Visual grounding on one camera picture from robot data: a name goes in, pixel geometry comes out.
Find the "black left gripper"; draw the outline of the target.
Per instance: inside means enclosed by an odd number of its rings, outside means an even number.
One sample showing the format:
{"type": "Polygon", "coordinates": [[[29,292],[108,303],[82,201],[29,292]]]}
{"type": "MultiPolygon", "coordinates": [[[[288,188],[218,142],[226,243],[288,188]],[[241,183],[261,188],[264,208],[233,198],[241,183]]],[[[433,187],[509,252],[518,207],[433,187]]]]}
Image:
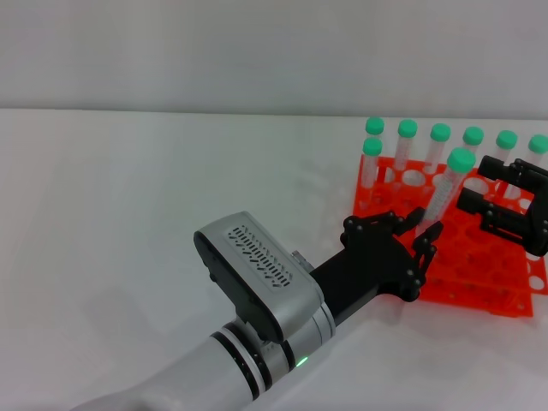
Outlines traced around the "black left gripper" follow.
{"type": "Polygon", "coordinates": [[[312,270],[335,325],[340,325],[378,295],[416,301],[437,252],[434,242],[444,225],[437,221],[418,235],[413,253],[399,237],[415,229],[425,215],[416,207],[406,217],[393,211],[369,217],[346,217],[340,235],[342,251],[312,270]]]}

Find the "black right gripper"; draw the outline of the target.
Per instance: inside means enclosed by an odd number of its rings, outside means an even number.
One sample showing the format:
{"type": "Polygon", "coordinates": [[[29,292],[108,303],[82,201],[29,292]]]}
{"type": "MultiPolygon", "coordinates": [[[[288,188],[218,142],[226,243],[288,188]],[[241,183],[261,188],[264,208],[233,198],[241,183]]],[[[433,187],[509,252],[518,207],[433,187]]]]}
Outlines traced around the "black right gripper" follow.
{"type": "Polygon", "coordinates": [[[525,215],[496,205],[469,188],[463,188],[456,207],[480,216],[479,227],[509,241],[523,241],[526,251],[543,257],[547,253],[547,171],[517,158],[505,165],[502,160],[484,156],[477,173],[490,180],[501,180],[526,191],[537,191],[525,215]]]}

